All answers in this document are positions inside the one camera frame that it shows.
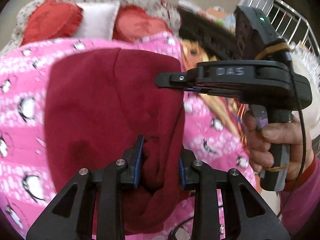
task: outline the red garment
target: red garment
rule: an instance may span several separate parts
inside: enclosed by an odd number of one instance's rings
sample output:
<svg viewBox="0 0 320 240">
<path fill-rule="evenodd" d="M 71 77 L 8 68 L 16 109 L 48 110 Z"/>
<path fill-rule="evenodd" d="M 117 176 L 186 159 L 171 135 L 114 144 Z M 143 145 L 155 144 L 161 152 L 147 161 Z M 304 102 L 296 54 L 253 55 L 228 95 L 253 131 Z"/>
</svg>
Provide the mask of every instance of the red garment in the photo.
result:
<svg viewBox="0 0 320 240">
<path fill-rule="evenodd" d="M 101 169 L 145 137 L 137 190 L 123 194 L 125 230 L 162 230 L 177 203 L 184 129 L 183 92 L 159 89 L 161 72 L 179 72 L 173 57 L 142 50 L 100 49 L 52 67 L 44 129 L 57 191 L 81 168 Z"/>
<path fill-rule="evenodd" d="M 112 38 L 118 41 L 134 42 L 139 38 L 164 31 L 172 32 L 164 20 L 150 17 L 142 8 L 129 5 L 119 9 Z"/>
<path fill-rule="evenodd" d="M 21 45 L 70 37 L 82 21 L 82 11 L 75 3 L 45 0 L 30 15 Z"/>
</svg>

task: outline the folded maroon sweatshirt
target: folded maroon sweatshirt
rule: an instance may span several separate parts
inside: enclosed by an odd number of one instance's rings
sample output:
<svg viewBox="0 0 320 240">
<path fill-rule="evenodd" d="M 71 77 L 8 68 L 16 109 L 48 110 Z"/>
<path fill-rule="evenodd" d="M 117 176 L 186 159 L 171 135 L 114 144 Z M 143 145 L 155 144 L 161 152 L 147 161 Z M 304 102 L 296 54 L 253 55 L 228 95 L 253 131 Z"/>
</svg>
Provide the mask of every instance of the folded maroon sweatshirt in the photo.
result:
<svg viewBox="0 0 320 240">
<path fill-rule="evenodd" d="M 159 89 L 161 72 L 179 72 L 173 57 L 142 50 L 101 49 L 52 67 L 44 129 L 52 180 L 59 191 L 81 168 L 101 169 L 145 137 L 140 185 L 123 195 L 125 230 L 162 229 L 177 203 L 184 129 L 183 92 Z"/>
</svg>

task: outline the metal screw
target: metal screw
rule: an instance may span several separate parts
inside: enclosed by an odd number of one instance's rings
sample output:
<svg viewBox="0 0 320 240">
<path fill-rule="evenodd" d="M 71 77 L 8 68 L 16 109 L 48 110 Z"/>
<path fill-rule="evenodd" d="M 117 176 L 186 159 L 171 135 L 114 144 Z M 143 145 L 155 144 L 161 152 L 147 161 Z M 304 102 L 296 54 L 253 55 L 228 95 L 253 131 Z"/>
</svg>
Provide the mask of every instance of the metal screw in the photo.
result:
<svg viewBox="0 0 320 240">
<path fill-rule="evenodd" d="M 201 160 L 195 160 L 193 162 L 193 164 L 194 164 L 194 166 L 200 167 L 200 166 L 202 166 L 203 162 Z"/>
<path fill-rule="evenodd" d="M 125 160 L 124 160 L 124 159 L 119 159 L 119 160 L 116 161 L 116 164 L 117 164 L 118 166 L 122 166 L 122 165 L 125 164 Z"/>
<path fill-rule="evenodd" d="M 87 168 L 82 168 L 81 170 L 79 170 L 80 175 L 86 175 L 88 172 L 89 170 Z"/>
<path fill-rule="evenodd" d="M 239 175 L 239 171 L 237 169 L 231 169 L 230 170 L 231 175 L 233 176 L 238 176 Z"/>
</svg>

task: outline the black handle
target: black handle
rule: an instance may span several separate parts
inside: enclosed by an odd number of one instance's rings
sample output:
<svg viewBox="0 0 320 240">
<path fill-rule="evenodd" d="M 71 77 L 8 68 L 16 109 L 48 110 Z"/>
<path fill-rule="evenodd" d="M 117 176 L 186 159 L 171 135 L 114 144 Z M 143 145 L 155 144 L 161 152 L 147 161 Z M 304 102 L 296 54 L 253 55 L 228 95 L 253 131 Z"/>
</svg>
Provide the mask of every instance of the black handle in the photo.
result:
<svg viewBox="0 0 320 240">
<path fill-rule="evenodd" d="M 267 109 L 268 123 L 287 123 L 291 121 L 291 111 L 279 109 Z M 271 144 L 270 153 L 273 155 L 274 167 L 283 167 L 290 160 L 289 144 Z M 282 191 L 287 176 L 287 168 L 280 171 L 264 170 L 264 177 L 260 181 L 260 186 L 267 191 Z"/>
</svg>

